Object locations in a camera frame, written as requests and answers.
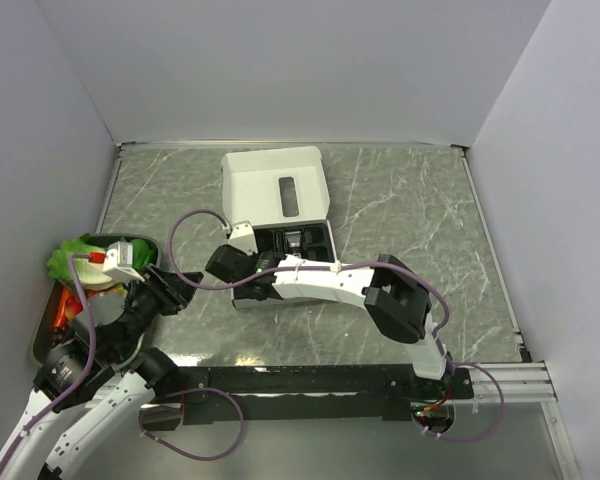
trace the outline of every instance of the purple hose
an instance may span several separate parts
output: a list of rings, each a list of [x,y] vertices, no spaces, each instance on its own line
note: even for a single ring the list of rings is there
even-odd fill
[[[231,404],[236,408],[236,411],[238,412],[238,417],[240,417],[240,429],[238,430],[238,436],[236,437],[234,442],[229,446],[229,448],[227,448],[224,452],[219,453],[217,455],[212,455],[209,457],[194,455],[193,453],[189,453],[185,450],[182,450],[181,448],[176,447],[175,445],[167,442],[166,440],[163,440],[162,438],[156,437],[151,432],[147,432],[144,429],[144,426],[142,425],[142,415],[140,415],[138,417],[138,423],[140,425],[140,428],[142,429],[142,433],[145,436],[147,436],[151,440],[158,442],[160,445],[167,447],[169,450],[173,450],[174,452],[179,453],[180,455],[182,455],[184,457],[190,458],[191,460],[198,460],[201,462],[211,462],[213,460],[220,460],[221,458],[224,458],[224,457],[232,454],[234,452],[234,450],[236,448],[238,448],[238,444],[240,443],[240,440],[242,439],[242,436],[244,435],[244,414],[242,413],[242,409],[240,408],[240,405],[238,405],[238,402],[236,402],[236,400],[231,395],[229,395],[227,392],[223,392],[222,390],[218,390],[217,388],[211,388],[211,387],[192,388],[190,390],[183,390],[181,392],[170,393],[165,398],[180,397],[182,395],[186,395],[189,393],[199,393],[199,392],[217,393],[218,395],[229,400],[231,402]],[[169,407],[158,406],[153,409],[146,410],[145,412],[150,412],[155,409],[164,409],[164,408],[169,408]]]
[[[480,440],[484,440],[485,438],[493,435],[493,433],[495,433],[495,431],[498,430],[498,428],[500,428],[500,425],[502,424],[502,419],[504,417],[504,393],[502,392],[502,387],[500,386],[498,381],[495,379],[495,377],[491,374],[491,372],[489,372],[486,368],[481,367],[477,363],[471,363],[471,362],[454,363],[453,367],[454,367],[454,369],[455,369],[455,367],[475,368],[476,370],[480,370],[487,377],[489,377],[489,379],[496,386],[496,390],[498,390],[498,396],[500,397],[500,409],[498,410],[498,418],[496,418],[496,421],[493,423],[493,425],[491,425],[491,428],[489,428],[489,430],[487,430],[484,433],[481,433],[480,435],[476,435],[475,437],[447,437],[445,435],[439,435],[437,433],[433,433],[432,431],[430,431],[428,429],[425,429],[423,431],[431,437],[439,438],[440,440],[446,440],[448,442],[469,443],[469,442],[478,442]]]
[[[224,226],[229,226],[229,222],[219,213],[214,212],[213,210],[199,209],[199,210],[193,210],[192,212],[189,212],[189,213],[185,213],[183,216],[181,216],[176,221],[176,223],[173,225],[173,227],[171,227],[171,231],[169,232],[169,237],[167,239],[167,250],[169,252],[169,259],[171,260],[171,266],[173,267],[173,270],[176,273],[176,275],[178,275],[178,277],[180,277],[180,279],[183,282],[185,282],[186,284],[191,285],[192,287],[196,287],[200,290],[212,290],[212,291],[230,290],[232,288],[237,288],[237,287],[246,285],[247,283],[252,282],[255,279],[260,278],[265,275],[270,275],[270,274],[276,273],[276,272],[292,272],[292,271],[296,270],[296,267],[268,268],[267,270],[263,270],[262,272],[254,273],[253,275],[243,278],[242,280],[239,280],[237,282],[227,283],[224,285],[203,285],[200,283],[196,283],[193,280],[189,280],[187,277],[184,276],[184,274],[180,270],[180,267],[178,267],[178,264],[176,263],[176,258],[175,258],[175,255],[173,254],[173,238],[175,237],[176,231],[178,230],[178,227],[180,226],[180,224],[182,222],[184,222],[187,218],[193,217],[194,215],[198,215],[200,213],[206,213],[208,215],[212,215],[212,216],[216,217],[218,220],[220,220],[220,222]],[[431,285],[429,282],[427,282],[424,278],[421,278],[420,276],[416,275],[411,270],[407,270],[406,268],[401,267],[399,265],[393,265],[391,263],[377,262],[377,261],[360,262],[360,263],[354,263],[351,265],[344,265],[342,267],[342,270],[343,271],[357,270],[360,268],[367,268],[367,267],[386,268],[388,270],[393,270],[394,272],[405,275],[405,276],[409,277],[410,279],[414,280],[415,282],[417,282],[425,290],[427,290],[434,297],[436,297],[436,299],[438,300],[438,302],[440,302],[440,305],[442,306],[442,310],[444,311],[444,317],[443,317],[442,321],[433,328],[432,333],[433,333],[434,337],[437,335],[438,331],[449,322],[449,317],[451,316],[451,311],[449,309],[449,304],[444,299],[442,294],[433,285]],[[299,270],[318,271],[318,272],[331,271],[331,269],[327,266],[300,266]]]
[[[95,321],[93,319],[93,313],[91,312],[91,307],[89,307],[89,302],[87,301],[87,296],[85,295],[84,289],[82,288],[82,285],[80,284],[80,278],[78,277],[78,272],[76,272],[75,260],[77,258],[84,258],[84,259],[88,260],[89,255],[83,254],[83,253],[74,253],[74,254],[69,255],[69,259],[68,259],[69,270],[71,272],[71,278],[73,278],[73,283],[76,286],[76,292],[78,293],[78,298],[80,298],[80,303],[82,303],[82,308],[87,313],[87,317],[89,318],[89,324],[88,324],[88,327],[89,327],[89,355],[87,357],[87,363],[84,366],[84,370],[82,371],[80,376],[77,378],[77,380],[69,388],[67,388],[64,392],[62,392],[60,395],[58,395],[55,398],[55,400],[53,400],[46,407],[44,407],[37,414],[35,414],[31,418],[31,420],[29,420],[22,427],[23,432],[27,432],[27,433],[30,432],[31,429],[36,425],[36,423],[38,423],[47,413],[49,413],[51,410],[53,410],[56,407],[56,405],[58,405],[60,402],[62,402],[65,398],[67,398],[73,392],[75,392],[76,389],[80,386],[80,384],[82,384],[82,382],[84,382],[84,380],[87,378],[87,375],[89,375],[89,372],[90,372],[91,367],[93,366],[93,362],[95,360],[95,356],[96,356],[96,325],[95,325]],[[20,435],[18,435],[16,438],[14,438],[13,442],[11,442],[11,445],[9,445],[9,448],[7,449],[4,456],[2,457],[2,460],[0,460],[0,475],[2,475],[2,472],[7,467],[9,460],[11,460],[11,457],[13,457],[13,454],[18,449],[18,446],[20,445],[22,438],[23,437],[21,437]]]

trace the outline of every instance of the purple cable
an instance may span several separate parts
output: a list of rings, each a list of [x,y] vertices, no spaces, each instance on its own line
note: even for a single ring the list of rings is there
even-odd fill
[[[240,443],[240,440],[242,439],[242,436],[244,434],[244,414],[242,413],[242,409],[240,408],[240,405],[238,405],[238,402],[236,402],[236,400],[231,395],[229,395],[227,392],[223,392],[222,390],[218,390],[217,388],[200,387],[200,388],[192,388],[190,390],[183,390],[181,392],[170,393],[165,398],[179,397],[179,396],[186,395],[189,393],[200,393],[200,392],[217,393],[218,395],[229,400],[231,402],[231,404],[236,408],[236,411],[238,412],[238,416],[240,417],[240,429],[238,430],[238,436],[236,437],[234,442],[229,446],[229,448],[227,448],[224,452],[219,453],[218,455],[212,455],[210,457],[203,457],[200,455],[194,455],[193,453],[186,452],[186,451],[182,450],[181,448],[178,448],[175,445],[167,442],[166,440],[163,440],[162,438],[155,436],[151,432],[147,432],[144,429],[144,426],[142,425],[142,414],[141,414],[138,417],[138,424],[140,425],[140,429],[142,429],[142,433],[146,437],[150,438],[151,440],[154,440],[155,442],[158,442],[160,445],[167,447],[169,450],[179,453],[180,455],[190,458],[191,460],[198,460],[201,462],[211,462],[213,460],[220,460],[221,458],[224,458],[224,457],[230,455],[231,453],[233,453],[235,451],[235,449],[238,448],[238,444]],[[165,409],[165,408],[171,409],[171,407],[158,406],[158,407],[152,408],[150,410],[146,410],[145,412],[151,412],[152,410]]]
[[[225,227],[229,226],[229,222],[227,221],[227,219],[225,219],[219,213],[214,212],[213,210],[199,209],[199,210],[193,210],[193,211],[191,211],[189,213],[185,213],[183,216],[181,216],[176,221],[176,223],[173,225],[173,227],[171,227],[171,231],[169,232],[169,237],[167,239],[167,249],[169,251],[169,259],[171,260],[171,266],[173,267],[173,270],[176,273],[176,275],[178,275],[178,277],[180,277],[180,279],[183,282],[185,282],[186,284],[191,285],[192,287],[198,288],[200,290],[212,290],[212,291],[230,290],[232,288],[237,288],[237,287],[241,287],[243,285],[246,285],[247,283],[252,282],[255,279],[260,278],[260,277],[265,276],[265,275],[270,275],[270,274],[276,273],[276,272],[294,272],[294,271],[296,271],[296,267],[275,267],[275,268],[268,268],[266,270],[263,270],[262,272],[254,273],[253,275],[250,275],[250,276],[248,276],[246,278],[243,278],[242,280],[239,280],[237,282],[227,283],[227,284],[224,284],[224,285],[203,285],[203,284],[200,284],[200,283],[196,283],[193,280],[189,280],[187,277],[184,276],[184,274],[180,270],[180,267],[178,267],[178,264],[176,263],[176,258],[175,258],[175,255],[173,254],[173,238],[175,237],[176,231],[178,230],[178,227],[180,226],[180,224],[182,222],[184,222],[189,217],[193,217],[194,215],[198,215],[199,213],[206,213],[208,215],[212,215],[212,216],[216,217],[218,220],[220,220],[220,222]],[[444,311],[444,317],[443,317],[442,321],[433,328],[432,334],[433,334],[434,337],[437,335],[438,331],[449,322],[449,317],[451,316],[451,311],[449,309],[449,304],[444,299],[444,297],[442,296],[442,294],[433,285],[431,285],[429,282],[427,282],[424,278],[421,278],[420,276],[416,275],[411,270],[407,270],[404,267],[401,267],[399,265],[393,265],[391,263],[377,262],[377,261],[368,261],[368,262],[354,263],[354,264],[351,264],[351,265],[344,265],[342,267],[342,271],[357,270],[357,269],[360,269],[360,268],[367,268],[367,267],[370,267],[370,268],[386,268],[388,270],[393,270],[394,272],[397,272],[397,273],[400,273],[402,275],[405,275],[405,276],[409,277],[410,279],[414,280],[415,282],[417,282],[425,290],[427,290],[434,297],[436,297],[436,299],[438,300],[438,302],[440,302],[440,305],[442,306],[442,310]],[[329,272],[329,271],[331,271],[331,269],[329,267],[327,267],[327,266],[300,266],[298,268],[298,270],[318,271],[318,272]]]
[[[500,409],[498,410],[498,418],[496,418],[496,421],[493,423],[493,425],[491,425],[491,428],[489,428],[489,430],[487,430],[484,433],[481,433],[480,435],[476,435],[475,437],[447,437],[445,435],[433,433],[429,429],[424,429],[423,432],[431,437],[439,438],[440,440],[446,440],[448,442],[469,443],[469,442],[478,442],[480,440],[484,440],[485,438],[487,438],[487,437],[491,436],[493,433],[495,433],[495,431],[498,430],[498,428],[502,424],[502,419],[504,417],[504,393],[502,392],[502,387],[500,386],[498,381],[495,379],[495,377],[491,374],[491,372],[489,372],[486,368],[481,367],[477,363],[471,363],[471,362],[454,363],[453,367],[454,367],[454,369],[456,367],[475,368],[476,370],[480,370],[487,377],[489,377],[489,379],[496,386],[496,390],[498,390],[498,396],[500,397]]]
[[[95,321],[93,319],[93,313],[91,312],[91,307],[89,307],[89,302],[87,301],[87,296],[85,295],[84,289],[82,288],[82,285],[80,284],[80,278],[78,277],[78,272],[76,272],[75,260],[78,258],[84,258],[84,259],[88,260],[89,255],[83,254],[83,253],[74,253],[74,254],[69,255],[69,259],[68,259],[69,271],[71,272],[71,278],[73,278],[73,283],[76,286],[76,292],[78,293],[78,298],[80,298],[80,303],[82,303],[82,308],[87,313],[87,317],[89,318],[89,324],[88,324],[88,327],[89,327],[89,355],[87,357],[87,363],[84,366],[84,370],[82,371],[80,376],[77,378],[77,380],[69,388],[67,388],[64,392],[62,392],[60,395],[58,395],[55,398],[55,400],[53,400],[46,407],[44,407],[37,414],[35,414],[31,418],[31,420],[29,420],[22,427],[23,432],[27,432],[27,433],[30,432],[31,429],[46,414],[48,414],[51,410],[53,410],[56,407],[56,405],[58,405],[60,402],[62,402],[65,398],[67,398],[69,395],[71,395],[80,386],[80,384],[82,382],[84,382],[84,380],[87,378],[87,375],[89,375],[89,371],[91,370],[91,367],[93,366],[93,362],[95,360],[95,356],[96,356],[96,325],[95,325]],[[0,475],[2,475],[2,472],[7,467],[9,460],[11,460],[11,457],[13,457],[13,454],[18,449],[20,442],[22,442],[22,438],[23,437],[20,435],[18,435],[16,438],[14,438],[13,442],[11,442],[11,445],[9,445],[9,448],[7,449],[4,456],[2,457],[2,460],[0,460]]]

